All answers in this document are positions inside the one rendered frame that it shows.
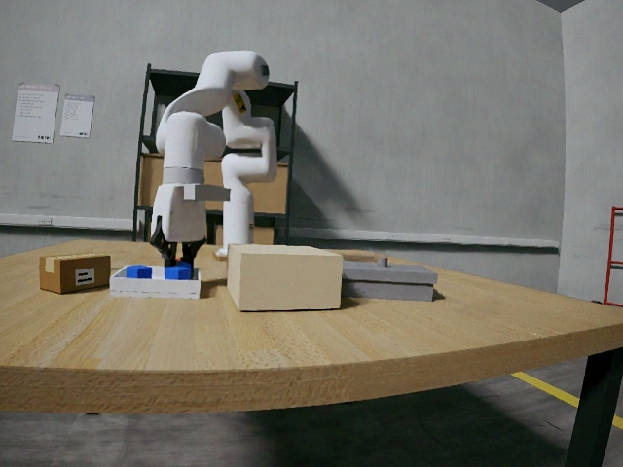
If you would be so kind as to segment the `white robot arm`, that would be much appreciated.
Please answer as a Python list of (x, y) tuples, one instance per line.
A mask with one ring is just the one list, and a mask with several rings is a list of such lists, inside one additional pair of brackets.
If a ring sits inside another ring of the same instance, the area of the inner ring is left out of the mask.
[[(196, 87), (166, 108), (158, 128), (156, 146), (165, 157), (163, 184), (185, 185), (186, 200), (224, 202), (220, 254), (227, 255), (229, 243), (254, 244), (254, 196), (246, 184), (270, 183), (277, 176), (275, 123), (252, 118), (250, 100), (243, 91), (263, 89), (268, 81), (267, 62), (252, 51), (211, 54)], [(221, 110), (224, 132), (205, 118)], [(224, 186), (204, 184), (204, 160), (218, 159), (226, 145), (262, 153), (225, 156), (221, 165)]]

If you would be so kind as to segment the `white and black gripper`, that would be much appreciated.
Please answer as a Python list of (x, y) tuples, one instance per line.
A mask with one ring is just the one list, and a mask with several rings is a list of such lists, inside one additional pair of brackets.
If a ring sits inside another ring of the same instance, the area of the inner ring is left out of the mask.
[(206, 244), (205, 220), (205, 201), (184, 199), (184, 186), (175, 183), (159, 186), (149, 243), (162, 254), (165, 268), (178, 267), (178, 260), (175, 260), (177, 242), (182, 242), (183, 257), (180, 257), (180, 261), (192, 264), (191, 279), (194, 278), (193, 258)]

